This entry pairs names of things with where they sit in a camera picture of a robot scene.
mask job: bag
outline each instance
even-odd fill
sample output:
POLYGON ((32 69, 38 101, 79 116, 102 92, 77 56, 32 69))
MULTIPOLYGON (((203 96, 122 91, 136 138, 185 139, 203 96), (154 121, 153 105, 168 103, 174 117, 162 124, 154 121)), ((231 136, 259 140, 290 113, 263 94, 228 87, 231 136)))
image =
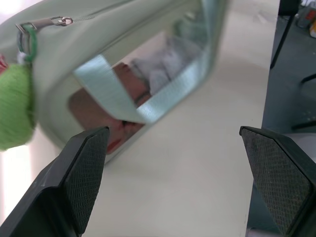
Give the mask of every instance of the bag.
POLYGON ((226 3, 46 0, 0 25, 0 53, 14 62, 14 24, 34 27, 41 127, 61 148, 109 126, 111 159, 209 78, 226 3))

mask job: textured rubber pad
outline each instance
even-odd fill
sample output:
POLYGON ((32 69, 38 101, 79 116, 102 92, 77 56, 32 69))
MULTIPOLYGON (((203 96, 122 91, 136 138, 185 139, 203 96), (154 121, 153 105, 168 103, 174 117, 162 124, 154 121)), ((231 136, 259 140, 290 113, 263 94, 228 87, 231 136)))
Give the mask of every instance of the textured rubber pad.
POLYGON ((279 145, 243 129, 255 185, 280 232, 285 236, 312 192, 312 185, 279 145))
POLYGON ((99 192, 105 162, 107 134, 87 141, 64 183, 66 199, 79 234, 83 234, 99 192))

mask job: dark floor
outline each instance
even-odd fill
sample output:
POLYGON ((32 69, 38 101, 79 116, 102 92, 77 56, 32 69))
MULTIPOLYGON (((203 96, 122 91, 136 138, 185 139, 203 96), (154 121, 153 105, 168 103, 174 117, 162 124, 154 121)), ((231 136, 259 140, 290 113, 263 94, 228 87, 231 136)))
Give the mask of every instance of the dark floor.
MULTIPOLYGON (((287 19, 279 17, 273 55, 286 24, 287 19)), ((313 109, 316 100, 303 98, 299 86, 304 77, 316 73, 315 62, 316 39, 310 36, 308 29, 301 29, 294 22, 278 61, 270 71, 262 124, 264 128, 278 133, 291 133, 293 125, 316 119, 316 109, 313 109)), ((294 132, 316 132, 316 127, 294 132)))

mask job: keychain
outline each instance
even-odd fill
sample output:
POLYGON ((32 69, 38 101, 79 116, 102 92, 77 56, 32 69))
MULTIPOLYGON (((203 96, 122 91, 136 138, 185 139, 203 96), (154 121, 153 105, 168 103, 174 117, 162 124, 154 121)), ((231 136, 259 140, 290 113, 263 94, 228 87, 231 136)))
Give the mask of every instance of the keychain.
POLYGON ((0 73, 0 151, 27 143, 36 125, 32 61, 37 53, 37 38, 32 26, 23 29, 18 33, 18 64, 7 65, 0 73))

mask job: light blue strap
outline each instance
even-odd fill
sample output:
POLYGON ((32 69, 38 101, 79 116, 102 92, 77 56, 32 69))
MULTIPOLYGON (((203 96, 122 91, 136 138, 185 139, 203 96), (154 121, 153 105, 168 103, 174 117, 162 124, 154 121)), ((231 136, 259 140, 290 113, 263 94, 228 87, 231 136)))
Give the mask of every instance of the light blue strap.
POLYGON ((82 86, 110 115, 120 120, 145 123, 123 85, 102 55, 74 71, 82 86))
POLYGON ((203 52, 177 78, 139 108, 136 108, 111 65, 102 55, 76 69, 75 75, 95 101, 116 119, 138 123, 156 122, 209 76, 213 65, 212 36, 215 29, 211 23, 216 21, 215 3, 218 1, 203 0, 206 30, 210 40, 203 52))

